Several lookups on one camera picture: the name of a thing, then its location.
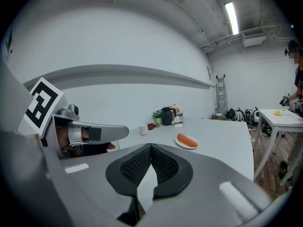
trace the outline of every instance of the plate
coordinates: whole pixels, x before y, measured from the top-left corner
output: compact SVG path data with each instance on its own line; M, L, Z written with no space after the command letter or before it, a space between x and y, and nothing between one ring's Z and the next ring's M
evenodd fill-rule
M194 138L192 138L192 137L190 137L190 136L188 136L188 137L189 137L190 139L194 140L195 142L197 142L197 143L198 143L198 146L199 146L199 142L198 142L197 140L195 140ZM190 146L188 146L188 145L182 143L181 141L179 141L179 140L177 139L177 137L175 138L175 142L176 142L178 145L180 145L181 147L186 148L186 149L196 149L196 148L198 147L198 146L196 146L196 147L190 147Z

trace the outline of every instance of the black kettle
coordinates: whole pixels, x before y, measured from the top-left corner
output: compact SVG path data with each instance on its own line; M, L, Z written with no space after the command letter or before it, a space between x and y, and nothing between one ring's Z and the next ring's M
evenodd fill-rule
M175 117L177 116L177 113L176 113L176 109L175 108L172 108L172 107L164 107L162 108L162 124L163 125L171 125L171 122L172 122L172 112L171 110L174 111L174 115Z

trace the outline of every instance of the potted plant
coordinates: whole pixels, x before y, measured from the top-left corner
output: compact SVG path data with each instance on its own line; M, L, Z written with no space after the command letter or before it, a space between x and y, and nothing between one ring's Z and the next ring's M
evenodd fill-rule
M157 110L157 111L153 112L153 117L155 119L156 124L162 124L161 110Z

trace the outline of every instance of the wooden floor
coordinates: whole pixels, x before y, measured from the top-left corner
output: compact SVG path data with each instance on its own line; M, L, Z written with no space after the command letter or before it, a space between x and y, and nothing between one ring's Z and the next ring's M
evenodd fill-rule
M256 138L256 134L256 131L250 130L250 136L253 139ZM269 140L269 136L260 136L259 143L257 144L254 151L254 170L256 170L266 150L266 148L261 144L268 146ZM279 166L280 161L287 161L293 145L293 141L294 133L287 132L286 136L281 138L281 141L276 148L276 154L273 154L273 152L270 153L269 158L267 159L267 162L265 163L262 171L254 181L256 184L261 186L273 200L281 194L287 192L289 186L294 186L298 180L299 174L301 172L300 170L303 170L303 163L301 163L299 169L294 173L291 181L286 182L283 187L279 186L279 182L281 181L278 176L278 172L281 170Z

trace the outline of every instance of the ladder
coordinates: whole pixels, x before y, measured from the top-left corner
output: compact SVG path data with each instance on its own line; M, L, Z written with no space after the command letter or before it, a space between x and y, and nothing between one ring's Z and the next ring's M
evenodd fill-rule
M227 87L226 87L226 77L225 74L223 78L216 77L216 92L217 92L217 113L225 114L228 110L227 105Z

